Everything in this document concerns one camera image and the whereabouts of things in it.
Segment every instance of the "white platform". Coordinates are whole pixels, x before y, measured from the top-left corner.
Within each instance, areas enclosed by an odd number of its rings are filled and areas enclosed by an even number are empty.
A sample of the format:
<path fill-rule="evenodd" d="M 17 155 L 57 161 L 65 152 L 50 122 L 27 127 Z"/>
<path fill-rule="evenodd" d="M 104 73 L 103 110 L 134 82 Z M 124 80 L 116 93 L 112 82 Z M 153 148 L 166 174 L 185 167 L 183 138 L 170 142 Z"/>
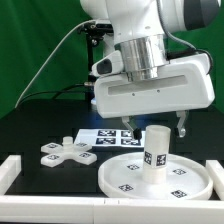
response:
<path fill-rule="evenodd" d="M 143 153 L 117 156 L 101 165 L 99 186 L 111 198 L 207 200 L 212 194 L 213 181 L 205 167 L 180 156 L 169 154 L 165 184 L 145 182 L 142 172 Z"/>

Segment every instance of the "small white block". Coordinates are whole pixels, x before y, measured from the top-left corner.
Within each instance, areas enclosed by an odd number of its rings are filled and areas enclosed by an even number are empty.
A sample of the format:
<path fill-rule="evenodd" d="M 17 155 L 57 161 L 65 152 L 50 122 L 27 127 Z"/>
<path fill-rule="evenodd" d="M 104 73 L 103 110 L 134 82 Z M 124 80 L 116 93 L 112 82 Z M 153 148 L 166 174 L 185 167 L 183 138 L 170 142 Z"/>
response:
<path fill-rule="evenodd" d="M 91 163 L 94 163 L 97 160 L 97 156 L 89 152 L 77 152 L 74 153 L 73 159 L 78 163 L 90 165 Z"/>
<path fill-rule="evenodd" d="M 41 152 L 45 153 L 59 153 L 62 152 L 63 147 L 57 143 L 49 143 L 41 147 Z"/>
<path fill-rule="evenodd" d="M 90 149 L 92 149 L 92 145 L 83 142 L 75 144 L 75 151 L 86 152 L 89 151 Z"/>
<path fill-rule="evenodd" d="M 207 160 L 206 169 L 214 182 L 214 189 L 220 200 L 224 201 L 224 169 L 217 160 Z"/>
<path fill-rule="evenodd" d="M 21 172 L 21 156 L 9 156 L 0 166 L 0 195 L 4 195 Z"/>
<path fill-rule="evenodd" d="M 50 154 L 41 159 L 41 164 L 49 167 L 55 167 L 64 162 L 62 154 Z"/>

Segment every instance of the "green wall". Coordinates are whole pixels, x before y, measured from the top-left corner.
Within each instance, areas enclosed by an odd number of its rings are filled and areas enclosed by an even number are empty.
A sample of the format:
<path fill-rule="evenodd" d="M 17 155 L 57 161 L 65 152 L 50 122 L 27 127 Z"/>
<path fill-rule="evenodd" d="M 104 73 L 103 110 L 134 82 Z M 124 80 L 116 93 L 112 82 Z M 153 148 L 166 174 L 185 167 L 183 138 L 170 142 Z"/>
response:
<path fill-rule="evenodd" d="M 0 0 L 0 5 L 1 117 L 12 110 L 21 92 L 60 40 L 88 16 L 82 11 L 79 0 Z M 208 28 L 178 36 L 213 55 L 215 104 L 224 112 L 223 21 L 222 8 Z M 30 93 L 60 90 L 86 81 L 87 74 L 85 36 L 74 34 L 51 60 Z"/>

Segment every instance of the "black table surface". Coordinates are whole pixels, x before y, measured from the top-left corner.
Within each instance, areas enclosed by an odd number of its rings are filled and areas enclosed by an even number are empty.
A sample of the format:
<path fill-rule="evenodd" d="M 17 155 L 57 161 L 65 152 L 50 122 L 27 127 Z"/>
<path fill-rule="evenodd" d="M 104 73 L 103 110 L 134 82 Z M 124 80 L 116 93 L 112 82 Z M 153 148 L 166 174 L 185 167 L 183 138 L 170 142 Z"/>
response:
<path fill-rule="evenodd" d="M 177 125 L 176 114 L 137 116 L 139 127 Z M 99 189 L 97 173 L 107 159 L 141 149 L 93 147 L 97 162 L 86 166 L 72 160 L 48 168 L 40 164 L 41 146 L 62 143 L 63 137 L 76 137 L 79 129 L 122 129 L 120 118 L 102 119 L 91 105 L 75 100 L 31 100 L 0 119 L 0 162 L 9 155 L 22 156 L 22 172 L 8 190 L 9 195 L 105 196 Z M 224 161 L 224 114 L 214 107 L 190 111 L 187 136 L 171 135 L 170 153 L 185 156 L 201 164 L 206 160 Z"/>

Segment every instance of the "white plastic part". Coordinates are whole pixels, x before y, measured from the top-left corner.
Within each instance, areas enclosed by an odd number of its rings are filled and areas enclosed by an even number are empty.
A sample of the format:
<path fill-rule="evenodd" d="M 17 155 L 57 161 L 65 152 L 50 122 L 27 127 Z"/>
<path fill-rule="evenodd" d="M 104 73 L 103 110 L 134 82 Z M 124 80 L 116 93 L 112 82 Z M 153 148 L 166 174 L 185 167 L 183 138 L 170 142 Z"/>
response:
<path fill-rule="evenodd" d="M 166 182 L 170 132 L 169 128 L 160 125 L 146 127 L 143 180 L 150 184 Z"/>
<path fill-rule="evenodd" d="M 164 21 L 170 33 L 186 31 L 183 0 L 162 0 Z"/>
<path fill-rule="evenodd" d="M 20 170 L 20 157 L 12 161 Z M 10 165 L 11 162 L 6 160 L 4 164 Z M 10 165 L 8 171 L 15 170 L 14 168 L 15 166 Z M 4 176 L 4 173 L 5 169 L 0 167 L 0 176 Z M 5 179 L 1 178 L 0 186 L 3 183 Z M 224 203 L 220 201 L 0 196 L 0 222 L 126 224 L 130 223 L 130 220 L 132 223 L 141 224 L 148 224 L 149 220 L 156 224 L 223 224 Z"/>
<path fill-rule="evenodd" d="M 212 194 L 213 182 L 205 167 L 184 157 L 168 155 L 166 183 L 145 182 L 142 173 L 143 153 L 124 154 L 100 166 L 98 183 L 111 198 L 207 200 Z"/>
<path fill-rule="evenodd" d="M 73 152 L 75 150 L 75 146 L 73 144 L 73 137 L 64 137 L 62 145 L 64 152 Z"/>
<path fill-rule="evenodd" d="M 224 201 L 224 169 L 217 160 L 206 161 L 206 169 L 214 182 L 214 189 L 219 198 Z"/>
<path fill-rule="evenodd" d="M 110 73 L 99 74 L 97 70 L 97 66 L 99 63 L 102 63 L 105 60 L 110 60 L 112 64 L 112 71 Z M 109 54 L 107 57 L 103 58 L 96 64 L 92 66 L 92 73 L 95 77 L 100 77 L 101 75 L 112 75 L 112 74 L 119 74 L 124 70 L 124 63 L 122 59 L 122 55 L 120 51 L 114 51 L 113 53 Z"/>
<path fill-rule="evenodd" d="M 106 0 L 114 44 L 164 34 L 155 0 Z"/>
<path fill-rule="evenodd" d="M 42 152 L 50 154 L 41 158 L 41 164 L 53 168 L 68 159 L 85 165 L 90 165 L 97 160 L 95 154 L 87 153 L 88 150 L 92 149 L 91 145 L 81 142 L 74 145 L 73 138 L 70 136 L 64 137 L 62 144 L 63 147 L 56 143 L 50 143 L 41 147 Z"/>
<path fill-rule="evenodd" d="M 0 195 L 4 195 L 21 172 L 21 156 L 9 156 L 0 166 Z"/>
<path fill-rule="evenodd" d="M 215 98 L 206 54 L 171 60 L 158 78 L 129 82 L 125 74 L 98 79 L 97 110 L 103 118 L 208 107 Z"/>
<path fill-rule="evenodd" d="M 41 147 L 41 152 L 45 152 L 45 153 L 58 153 L 58 152 L 62 152 L 63 147 L 57 143 L 49 143 L 47 145 L 44 145 Z"/>
<path fill-rule="evenodd" d="M 107 19 L 105 0 L 80 0 L 83 10 L 93 19 Z"/>

